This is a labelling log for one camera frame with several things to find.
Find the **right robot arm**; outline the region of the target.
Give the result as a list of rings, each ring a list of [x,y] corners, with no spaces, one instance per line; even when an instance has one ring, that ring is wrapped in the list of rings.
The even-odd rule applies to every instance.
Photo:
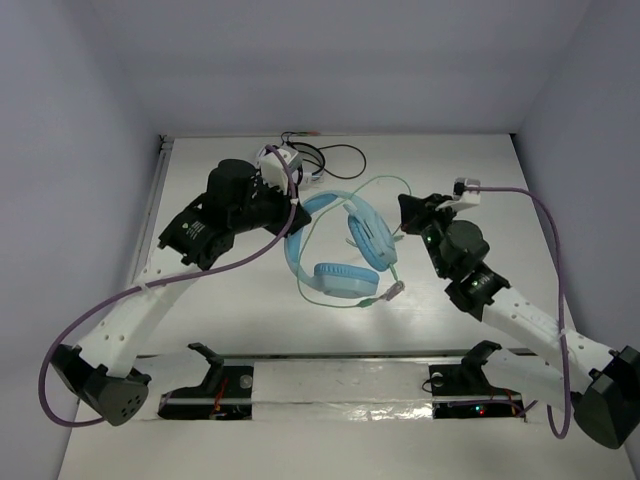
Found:
[[[562,313],[545,313],[485,263],[489,245],[482,231],[456,217],[478,205],[480,191],[398,197],[402,232],[421,237],[436,274],[449,282],[445,292],[453,305],[535,355],[527,359],[482,341],[461,360],[460,381],[475,393],[505,387],[545,404],[549,413],[563,412],[563,426],[554,431],[559,437],[575,422],[596,443],[621,448],[639,425],[638,350],[615,350],[567,327]]]

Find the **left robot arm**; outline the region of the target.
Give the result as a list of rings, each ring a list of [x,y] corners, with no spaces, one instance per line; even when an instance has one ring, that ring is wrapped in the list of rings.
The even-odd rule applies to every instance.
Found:
[[[300,206],[298,160],[277,149],[259,164],[225,159],[206,189],[159,236],[132,285],[69,325],[49,347],[38,377],[39,402],[54,423],[46,376],[54,369],[67,389],[97,413],[95,424],[120,426],[144,405],[151,378],[135,368],[142,347],[176,301],[197,280],[258,259],[310,221]]]

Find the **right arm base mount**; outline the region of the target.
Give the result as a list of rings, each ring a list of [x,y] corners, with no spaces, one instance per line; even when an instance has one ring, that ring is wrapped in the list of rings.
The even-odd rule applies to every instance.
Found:
[[[518,392],[498,388],[489,383],[482,371],[489,355],[502,347],[492,341],[482,341],[468,351],[457,364],[436,364],[429,367],[421,390],[435,398],[434,418],[526,419],[534,406],[525,406]]]

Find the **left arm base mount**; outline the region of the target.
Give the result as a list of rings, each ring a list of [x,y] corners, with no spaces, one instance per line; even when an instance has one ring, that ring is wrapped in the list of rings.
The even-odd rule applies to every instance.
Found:
[[[203,357],[208,368],[199,384],[163,394],[158,416],[164,420],[251,420],[254,367],[226,366],[220,355],[201,343],[188,348]]]

